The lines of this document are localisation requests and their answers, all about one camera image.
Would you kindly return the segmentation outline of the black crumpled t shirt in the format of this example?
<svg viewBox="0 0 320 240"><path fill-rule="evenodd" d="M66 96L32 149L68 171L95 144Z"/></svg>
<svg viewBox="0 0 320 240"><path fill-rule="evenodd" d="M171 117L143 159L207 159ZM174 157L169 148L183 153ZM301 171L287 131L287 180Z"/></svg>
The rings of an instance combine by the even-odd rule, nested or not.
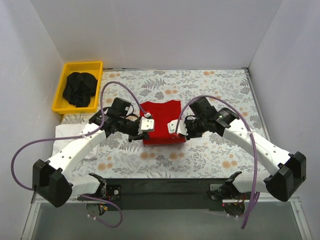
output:
<svg viewBox="0 0 320 240"><path fill-rule="evenodd" d="M66 78L62 97L76 108L88 107L96 95L98 80L88 72L73 72Z"/></svg>

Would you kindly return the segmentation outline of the yellow plastic bin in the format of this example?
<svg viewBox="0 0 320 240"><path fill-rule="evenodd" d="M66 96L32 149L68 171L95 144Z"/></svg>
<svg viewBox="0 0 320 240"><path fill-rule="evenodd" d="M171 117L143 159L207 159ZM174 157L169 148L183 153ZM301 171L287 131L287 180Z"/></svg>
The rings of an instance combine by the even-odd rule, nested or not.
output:
<svg viewBox="0 0 320 240"><path fill-rule="evenodd" d="M95 95L90 98L90 103L87 107L76 107L75 105L69 104L69 102L63 98L63 91L67 84L67 77L74 72L89 73L97 79L97 87L94 92ZM52 110L61 115L96 112L98 110L102 74L103 74L102 61L84 61L84 62L66 63L63 67L59 84L55 93L55 97L52 104Z"/></svg>

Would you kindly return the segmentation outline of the floral patterned table mat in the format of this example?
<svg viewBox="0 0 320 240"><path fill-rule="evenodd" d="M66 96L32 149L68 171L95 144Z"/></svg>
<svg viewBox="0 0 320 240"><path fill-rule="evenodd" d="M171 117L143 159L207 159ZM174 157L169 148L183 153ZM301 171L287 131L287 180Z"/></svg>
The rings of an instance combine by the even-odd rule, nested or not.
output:
<svg viewBox="0 0 320 240"><path fill-rule="evenodd" d="M231 104L250 128L265 136L251 84L244 70L128 70L102 74L103 104L116 97L131 103L185 105L200 95L209 95L216 109ZM172 145L145 145L114 133L103 141L92 160L82 160L72 177L95 173L105 178L227 178L237 171L251 174L254 159L245 150L215 133Z"/></svg>

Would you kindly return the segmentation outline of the red t shirt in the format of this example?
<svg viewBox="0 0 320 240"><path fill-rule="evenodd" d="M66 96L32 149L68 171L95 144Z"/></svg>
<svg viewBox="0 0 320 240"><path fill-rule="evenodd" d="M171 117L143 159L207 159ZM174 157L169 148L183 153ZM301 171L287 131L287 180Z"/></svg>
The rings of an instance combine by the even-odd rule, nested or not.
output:
<svg viewBox="0 0 320 240"><path fill-rule="evenodd" d="M164 103L146 101L141 106L155 121L154 131L148 133L149 139L143 140L144 145L172 145L186 142L185 137L170 134L167 126L171 121L178 119L182 110L180 100Z"/></svg>

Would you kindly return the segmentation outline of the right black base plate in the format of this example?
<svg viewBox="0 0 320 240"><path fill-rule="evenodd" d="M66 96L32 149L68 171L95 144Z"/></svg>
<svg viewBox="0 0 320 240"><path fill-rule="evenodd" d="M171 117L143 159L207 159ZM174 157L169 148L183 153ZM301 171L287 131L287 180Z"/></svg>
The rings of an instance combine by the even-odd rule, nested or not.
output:
<svg viewBox="0 0 320 240"><path fill-rule="evenodd" d="M206 193L212 200L238 200L251 197L251 192L239 192L233 185L226 184L210 184Z"/></svg>

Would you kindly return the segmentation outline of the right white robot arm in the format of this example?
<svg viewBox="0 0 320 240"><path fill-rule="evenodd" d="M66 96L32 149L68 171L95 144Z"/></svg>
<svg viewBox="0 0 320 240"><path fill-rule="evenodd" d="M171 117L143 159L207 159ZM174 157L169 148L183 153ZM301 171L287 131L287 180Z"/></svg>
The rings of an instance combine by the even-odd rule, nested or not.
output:
<svg viewBox="0 0 320 240"><path fill-rule="evenodd" d="M229 103L216 110L209 98L209 95L198 96L186 104L195 118L184 120L182 135L189 140L200 138L205 132L216 133L245 150L254 161L252 175L237 171L212 193L232 199L244 193L269 193L279 201L288 201L306 180L306 156L277 147L250 129L244 117Z"/></svg>

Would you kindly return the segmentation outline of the aluminium frame rail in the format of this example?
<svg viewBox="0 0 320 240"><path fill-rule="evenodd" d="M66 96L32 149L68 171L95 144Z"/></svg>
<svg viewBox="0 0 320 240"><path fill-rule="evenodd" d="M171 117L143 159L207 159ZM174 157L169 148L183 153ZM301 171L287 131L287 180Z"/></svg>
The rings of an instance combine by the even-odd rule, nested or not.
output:
<svg viewBox="0 0 320 240"><path fill-rule="evenodd" d="M84 201L87 195L93 194L99 187L106 185L121 185L121 200L113 201L121 205L141 206L164 203L177 207L182 202L187 205L191 201L207 202L213 200L207 195L211 184L226 184L234 186L240 193L251 192L251 180L241 179L238 187L232 179L226 178L105 178L101 181L90 177L88 180L79 178L73 186L57 190L49 197L43 197L37 192L33 194L32 202L48 202L55 207L61 207L70 201ZM101 201L88 196L88 200Z"/></svg>

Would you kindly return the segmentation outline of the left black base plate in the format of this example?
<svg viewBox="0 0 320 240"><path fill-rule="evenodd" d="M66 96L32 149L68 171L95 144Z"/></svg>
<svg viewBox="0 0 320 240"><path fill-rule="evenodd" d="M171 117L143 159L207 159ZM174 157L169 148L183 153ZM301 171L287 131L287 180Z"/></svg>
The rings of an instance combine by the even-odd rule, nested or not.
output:
<svg viewBox="0 0 320 240"><path fill-rule="evenodd" d="M85 195L92 198L103 199L113 202L121 200L122 190L123 188L119 184L109 184L106 186L99 186L96 192L85 193Z"/></svg>

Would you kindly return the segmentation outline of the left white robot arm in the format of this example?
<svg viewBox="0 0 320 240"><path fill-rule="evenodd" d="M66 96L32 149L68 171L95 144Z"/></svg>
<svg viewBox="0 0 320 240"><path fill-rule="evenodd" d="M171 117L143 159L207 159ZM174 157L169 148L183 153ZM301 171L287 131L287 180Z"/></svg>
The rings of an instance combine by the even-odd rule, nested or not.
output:
<svg viewBox="0 0 320 240"><path fill-rule="evenodd" d="M120 132L128 135L129 141L148 138L154 131L155 121L150 113L132 121L128 119L131 103L116 98L110 107L95 113L79 133L78 137L47 161L37 160L32 169L32 189L54 207L64 205L70 197L89 195L95 200L107 196L107 181L95 174L72 177L76 166L93 148L111 134Z"/></svg>

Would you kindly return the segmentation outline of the white folded t shirt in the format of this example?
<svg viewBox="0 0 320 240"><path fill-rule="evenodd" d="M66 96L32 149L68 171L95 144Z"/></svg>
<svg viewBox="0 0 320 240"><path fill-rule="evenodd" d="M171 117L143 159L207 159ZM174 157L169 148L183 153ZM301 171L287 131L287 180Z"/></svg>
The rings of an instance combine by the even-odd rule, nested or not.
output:
<svg viewBox="0 0 320 240"><path fill-rule="evenodd" d="M85 124L60 124L55 127L55 137L63 138L79 135L84 129ZM66 147L72 139L65 140L55 140L53 142L52 156L60 152L64 147ZM99 147L93 148L84 158L84 160L97 160L98 159Z"/></svg>

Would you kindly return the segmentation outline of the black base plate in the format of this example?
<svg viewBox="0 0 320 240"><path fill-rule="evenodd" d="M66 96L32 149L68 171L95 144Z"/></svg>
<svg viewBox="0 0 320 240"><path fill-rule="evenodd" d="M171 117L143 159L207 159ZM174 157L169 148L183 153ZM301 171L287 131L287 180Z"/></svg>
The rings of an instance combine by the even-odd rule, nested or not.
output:
<svg viewBox="0 0 320 240"><path fill-rule="evenodd" d="M239 192L233 185L226 184L210 184L206 193L212 200L238 200L251 197L251 192Z"/></svg>
<svg viewBox="0 0 320 240"><path fill-rule="evenodd" d="M99 186L96 192L85 193L85 195L92 198L103 199L113 202L121 200L122 190L123 188L119 184L109 184L106 186Z"/></svg>

